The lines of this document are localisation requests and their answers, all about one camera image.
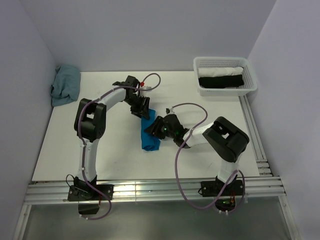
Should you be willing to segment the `bright blue t-shirt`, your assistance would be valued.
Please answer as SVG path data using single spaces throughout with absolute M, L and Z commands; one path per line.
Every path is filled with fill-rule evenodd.
M 141 118 L 141 148 L 147 152 L 158 151 L 160 148 L 161 141 L 158 138 L 152 136 L 151 134 L 145 132 L 145 130 L 153 124 L 155 119 L 156 111 L 153 109 L 149 109 L 149 119 L 146 119 L 144 117 Z

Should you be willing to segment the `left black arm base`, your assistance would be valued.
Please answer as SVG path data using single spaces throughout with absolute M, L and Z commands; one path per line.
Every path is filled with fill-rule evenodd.
M 68 174 L 65 182 L 69 187 L 67 201 L 78 202 L 78 213 L 81 216 L 93 216 L 100 210 L 102 200 L 110 202 L 113 199 L 114 185 L 113 184 L 97 184 L 95 177 L 89 184 L 97 189 L 92 189 L 84 180 Z

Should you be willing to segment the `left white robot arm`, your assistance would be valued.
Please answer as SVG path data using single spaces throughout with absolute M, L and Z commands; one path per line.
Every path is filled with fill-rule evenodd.
M 145 80 L 139 81 L 134 76 L 127 76 L 125 81 L 116 81 L 111 90 L 101 97 L 91 100 L 83 98 L 74 122 L 74 130 L 81 143 L 80 164 L 73 185 L 86 200 L 91 200 L 98 193 L 96 158 L 100 139 L 107 128 L 107 112 L 120 102 L 130 106 L 132 115 L 150 119 L 150 98 L 142 92 L 151 91 L 145 87 Z

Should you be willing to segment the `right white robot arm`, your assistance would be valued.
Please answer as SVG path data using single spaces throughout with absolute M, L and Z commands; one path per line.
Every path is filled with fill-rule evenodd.
M 209 144 L 221 158 L 216 189 L 222 195 L 233 190 L 239 159 L 250 142 L 244 131 L 223 116 L 205 126 L 188 129 L 183 127 L 176 114 L 169 113 L 158 116 L 144 132 L 160 140 L 171 138 L 182 149 Z

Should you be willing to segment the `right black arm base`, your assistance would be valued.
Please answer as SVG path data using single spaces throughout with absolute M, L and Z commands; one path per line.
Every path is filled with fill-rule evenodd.
M 203 198 L 216 198 L 222 190 L 214 206 L 219 213 L 229 214 L 234 212 L 245 200 L 245 186 L 244 179 L 234 178 L 224 188 L 224 183 L 216 177 L 215 180 L 201 181 L 198 194 Z

